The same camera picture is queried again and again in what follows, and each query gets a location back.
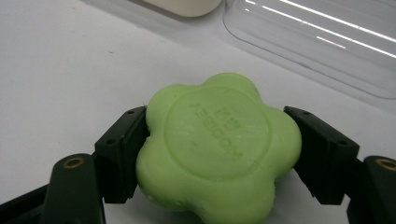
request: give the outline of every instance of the flower-shaped soap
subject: flower-shaped soap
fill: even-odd
[[[301,150],[294,120],[265,105],[254,84],[237,74],[158,91],[147,123],[150,137],[136,162],[140,188],[155,203],[190,210],[206,224],[262,223],[275,180]]]

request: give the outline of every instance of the white table surface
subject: white table surface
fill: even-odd
[[[360,159],[396,158],[395,101],[344,94],[250,53],[224,28],[223,10],[183,19],[137,1],[0,1],[0,203],[47,184],[61,158],[91,154],[124,111],[160,88],[221,72],[253,80],[269,105],[324,119],[361,145]],[[266,223],[343,224],[347,204],[320,205],[292,171],[276,184]],[[200,223],[139,190],[105,208],[110,224]]]

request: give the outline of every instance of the transparent plastic lid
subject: transparent plastic lid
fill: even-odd
[[[231,0],[223,19],[253,46],[396,99],[395,0]]]

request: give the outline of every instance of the green soap bar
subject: green soap bar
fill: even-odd
[[[136,162],[140,188],[151,201],[192,211],[206,224],[262,223],[275,180],[301,151],[294,120],[265,105],[237,74],[158,91],[147,124],[150,137]]]

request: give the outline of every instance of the clear plastic container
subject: clear plastic container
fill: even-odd
[[[396,99],[396,1],[229,0],[227,30],[305,72]]]

